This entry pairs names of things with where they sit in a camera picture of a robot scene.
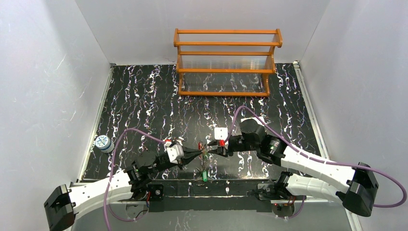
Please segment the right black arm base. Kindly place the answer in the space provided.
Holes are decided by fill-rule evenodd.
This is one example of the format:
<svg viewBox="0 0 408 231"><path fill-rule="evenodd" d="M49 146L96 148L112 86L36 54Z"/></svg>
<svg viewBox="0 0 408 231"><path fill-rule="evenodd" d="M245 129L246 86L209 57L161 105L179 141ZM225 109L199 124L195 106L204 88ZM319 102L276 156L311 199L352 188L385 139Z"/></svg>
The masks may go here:
<svg viewBox="0 0 408 231"><path fill-rule="evenodd" d="M283 184L280 183L260 183L248 195L254 196L259 201L280 201L272 202L272 212L275 217L290 219L298 216L302 211L306 197L291 194Z"/></svg>

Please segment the green tag key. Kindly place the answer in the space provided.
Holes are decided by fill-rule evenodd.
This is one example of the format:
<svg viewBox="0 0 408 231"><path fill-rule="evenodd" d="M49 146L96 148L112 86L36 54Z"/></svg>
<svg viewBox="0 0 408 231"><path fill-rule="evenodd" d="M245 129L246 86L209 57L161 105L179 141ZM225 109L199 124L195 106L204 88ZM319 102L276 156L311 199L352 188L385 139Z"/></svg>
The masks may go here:
<svg viewBox="0 0 408 231"><path fill-rule="evenodd" d="M206 170L203 170L203 171L201 172L201 176L202 176L202 181L203 181L203 182L207 182L207 181L208 181L208 174L207 174L207 171L206 171Z"/></svg>

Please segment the metal keyring with red handle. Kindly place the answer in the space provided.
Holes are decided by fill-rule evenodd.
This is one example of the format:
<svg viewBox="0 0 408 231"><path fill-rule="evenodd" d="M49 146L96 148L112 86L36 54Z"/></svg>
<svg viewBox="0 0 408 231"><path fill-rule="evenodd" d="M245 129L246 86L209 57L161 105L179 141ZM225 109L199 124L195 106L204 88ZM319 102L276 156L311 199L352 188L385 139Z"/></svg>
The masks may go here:
<svg viewBox="0 0 408 231"><path fill-rule="evenodd" d="M207 144L204 144L202 141L198 142L198 149L202 151L201 155L199 156L201 166L198 170L200 173L204 173L205 171L208 171L210 168Z"/></svg>

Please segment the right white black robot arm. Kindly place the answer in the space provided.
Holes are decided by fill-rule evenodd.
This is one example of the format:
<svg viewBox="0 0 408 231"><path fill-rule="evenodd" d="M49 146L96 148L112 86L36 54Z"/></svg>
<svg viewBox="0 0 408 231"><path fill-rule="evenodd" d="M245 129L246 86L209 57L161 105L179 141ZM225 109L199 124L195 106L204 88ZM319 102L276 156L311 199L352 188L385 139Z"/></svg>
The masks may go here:
<svg viewBox="0 0 408 231"><path fill-rule="evenodd" d="M312 196L337 202L359 216L371 216L379 185L367 164L337 166L326 158L314 158L268 134L265 126L253 118L242 121L240 129L240 135L229 136L226 128L215 128L215 138L208 143L216 147L211 153L227 157L237 152L254 151L263 162L288 169L281 172L276 181L261 184L254 190L259 199ZM290 169L303 172L304 176Z"/></svg>

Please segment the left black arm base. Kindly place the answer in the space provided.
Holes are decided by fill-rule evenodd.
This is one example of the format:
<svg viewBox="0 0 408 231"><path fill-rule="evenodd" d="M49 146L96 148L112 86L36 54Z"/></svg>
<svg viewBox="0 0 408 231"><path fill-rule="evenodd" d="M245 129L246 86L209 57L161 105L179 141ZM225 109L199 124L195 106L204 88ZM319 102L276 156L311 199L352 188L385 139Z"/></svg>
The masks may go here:
<svg viewBox="0 0 408 231"><path fill-rule="evenodd" d="M148 184L137 189L133 195L132 199L140 201L156 202L162 201L164 198L164 186L162 184Z"/></svg>

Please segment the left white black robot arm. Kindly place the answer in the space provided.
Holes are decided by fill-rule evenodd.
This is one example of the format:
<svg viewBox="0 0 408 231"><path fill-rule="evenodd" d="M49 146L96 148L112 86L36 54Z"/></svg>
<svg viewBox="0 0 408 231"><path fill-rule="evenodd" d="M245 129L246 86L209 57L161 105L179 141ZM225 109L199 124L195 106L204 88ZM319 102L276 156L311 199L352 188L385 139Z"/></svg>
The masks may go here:
<svg viewBox="0 0 408 231"><path fill-rule="evenodd" d="M182 169L203 153L203 149L176 144L156 156L150 165L138 166L133 162L125 170L93 183L71 188L65 184L58 186L44 202L49 230L64 231L74 224L76 218L107 206L109 202L154 194L148 185L157 173L172 167Z"/></svg>

